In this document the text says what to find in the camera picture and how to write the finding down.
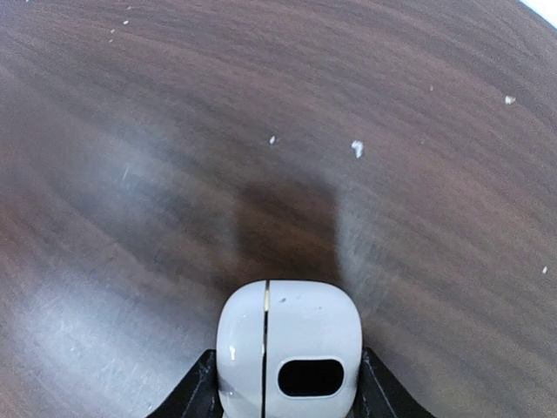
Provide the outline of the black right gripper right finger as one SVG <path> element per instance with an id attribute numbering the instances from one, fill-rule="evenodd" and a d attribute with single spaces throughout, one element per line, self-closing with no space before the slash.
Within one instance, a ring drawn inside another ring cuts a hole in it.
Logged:
<path id="1" fill-rule="evenodd" d="M 371 348 L 364 347 L 359 369 L 358 417 L 429 418 L 423 408 Z"/>

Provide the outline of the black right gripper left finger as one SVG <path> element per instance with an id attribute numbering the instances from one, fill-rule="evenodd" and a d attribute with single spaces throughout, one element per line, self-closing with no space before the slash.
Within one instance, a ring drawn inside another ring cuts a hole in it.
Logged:
<path id="1" fill-rule="evenodd" d="M 147 418 L 222 418 L 216 351 L 205 350 L 178 385 Z"/>

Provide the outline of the white earbud charging case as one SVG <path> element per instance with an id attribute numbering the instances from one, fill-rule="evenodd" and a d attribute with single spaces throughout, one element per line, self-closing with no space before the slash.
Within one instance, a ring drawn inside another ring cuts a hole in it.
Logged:
<path id="1" fill-rule="evenodd" d="M 306 280 L 261 280 L 220 314 L 218 395 L 226 417 L 346 417 L 358 386 L 362 326 L 351 298 Z"/>

